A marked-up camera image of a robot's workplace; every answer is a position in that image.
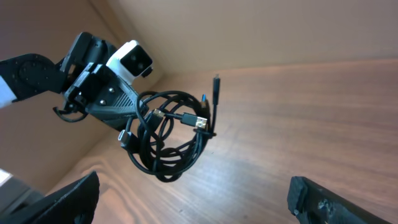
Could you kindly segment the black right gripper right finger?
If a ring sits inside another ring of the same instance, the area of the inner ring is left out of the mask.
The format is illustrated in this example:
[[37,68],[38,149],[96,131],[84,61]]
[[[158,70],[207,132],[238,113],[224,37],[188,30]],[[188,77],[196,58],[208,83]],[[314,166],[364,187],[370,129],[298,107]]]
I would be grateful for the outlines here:
[[301,176],[290,180],[288,209],[300,224],[367,224],[389,222]]

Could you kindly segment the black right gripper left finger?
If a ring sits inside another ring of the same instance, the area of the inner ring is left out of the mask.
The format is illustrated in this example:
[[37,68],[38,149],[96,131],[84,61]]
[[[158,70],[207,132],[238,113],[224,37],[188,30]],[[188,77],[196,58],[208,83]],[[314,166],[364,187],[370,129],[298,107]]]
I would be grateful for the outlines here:
[[100,195],[95,171],[62,189],[1,218],[2,224],[91,224]]

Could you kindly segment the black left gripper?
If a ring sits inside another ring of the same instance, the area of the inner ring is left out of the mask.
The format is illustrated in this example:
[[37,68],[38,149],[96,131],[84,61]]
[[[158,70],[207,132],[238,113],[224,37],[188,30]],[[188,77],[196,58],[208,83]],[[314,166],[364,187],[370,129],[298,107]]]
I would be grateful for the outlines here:
[[115,74],[105,64],[115,52],[116,47],[107,40],[82,32],[64,57],[60,71],[67,76],[62,89],[65,109],[85,109],[121,131],[129,118],[137,118],[138,93],[126,82],[111,82]]

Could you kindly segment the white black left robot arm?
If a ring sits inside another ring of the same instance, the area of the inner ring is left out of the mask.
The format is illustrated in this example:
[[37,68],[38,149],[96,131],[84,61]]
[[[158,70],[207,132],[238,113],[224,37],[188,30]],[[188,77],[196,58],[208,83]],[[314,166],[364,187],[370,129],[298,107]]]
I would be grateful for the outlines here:
[[152,64],[136,40],[116,48],[82,32],[59,63],[39,54],[21,55],[1,61],[1,78],[13,103],[51,91],[63,95],[63,106],[53,108],[61,120],[76,123],[92,115],[121,131],[149,110],[132,83],[148,76]]

